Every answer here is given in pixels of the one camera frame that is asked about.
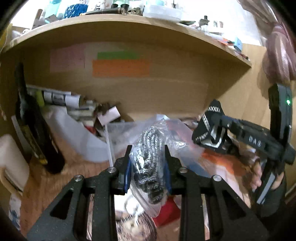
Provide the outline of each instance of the orange sticky note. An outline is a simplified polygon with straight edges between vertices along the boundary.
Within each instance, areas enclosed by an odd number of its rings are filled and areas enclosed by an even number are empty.
[[[148,77],[149,72],[145,59],[93,60],[93,77]]]

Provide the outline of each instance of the plastic bag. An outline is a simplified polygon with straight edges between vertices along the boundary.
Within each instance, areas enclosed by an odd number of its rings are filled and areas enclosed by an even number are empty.
[[[9,200],[9,213],[8,217],[12,224],[20,231],[20,206],[22,202],[17,196],[11,194]]]
[[[145,212],[157,217],[170,190],[170,175],[165,159],[165,145],[182,148],[186,144],[176,141],[164,119],[143,131],[130,152],[133,164],[131,191]]]
[[[107,144],[70,117],[66,107],[48,105],[42,109],[42,114],[50,129],[58,133],[85,160],[108,160]]]
[[[168,119],[165,115],[157,114],[144,121],[106,124],[105,135],[109,147],[108,155],[110,166],[112,167],[118,158],[124,156],[128,145],[135,144],[142,131],[148,129],[151,125],[163,118]]]
[[[291,84],[296,79],[296,38],[281,16],[265,0],[238,0],[252,13],[267,48],[262,65],[270,83]]]
[[[192,142],[192,130],[179,119],[169,119],[166,123],[174,139],[168,144],[171,156],[178,158],[183,167],[187,167],[197,175],[211,177],[200,164],[200,157],[205,149]]]

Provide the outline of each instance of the green sticky note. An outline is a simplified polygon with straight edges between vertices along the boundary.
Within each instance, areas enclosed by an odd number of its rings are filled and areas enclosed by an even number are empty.
[[[41,90],[37,90],[36,91],[36,95],[35,98],[37,100],[37,103],[40,107],[44,106],[44,99],[43,99],[43,95],[42,95],[42,91]]]
[[[131,51],[99,52],[98,59],[138,59],[139,55]]]

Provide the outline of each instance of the person's hand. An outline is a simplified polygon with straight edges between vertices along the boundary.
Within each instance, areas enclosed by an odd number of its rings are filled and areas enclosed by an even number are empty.
[[[252,172],[253,172],[253,175],[252,175],[250,185],[251,185],[251,188],[253,190],[255,190],[256,188],[260,187],[262,184],[261,183],[262,169],[261,169],[259,160],[257,160],[254,163],[254,165],[252,167]],[[284,173],[282,172],[279,176],[276,177],[276,179],[271,187],[271,190],[278,188],[279,185],[281,184],[283,178],[284,178]]]

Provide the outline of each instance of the ziplock bag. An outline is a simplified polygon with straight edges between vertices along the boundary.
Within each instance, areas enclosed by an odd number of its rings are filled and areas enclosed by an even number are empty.
[[[165,145],[169,149],[186,146],[172,137],[162,119],[140,134],[129,155],[132,162],[131,191],[151,217],[158,216],[171,189]]]
[[[154,123],[161,119],[168,119],[165,115],[157,114],[150,119],[135,122],[116,122],[105,125],[105,136],[108,146],[108,156],[110,166],[115,161],[124,156],[126,147],[133,145],[142,131],[148,129]]]

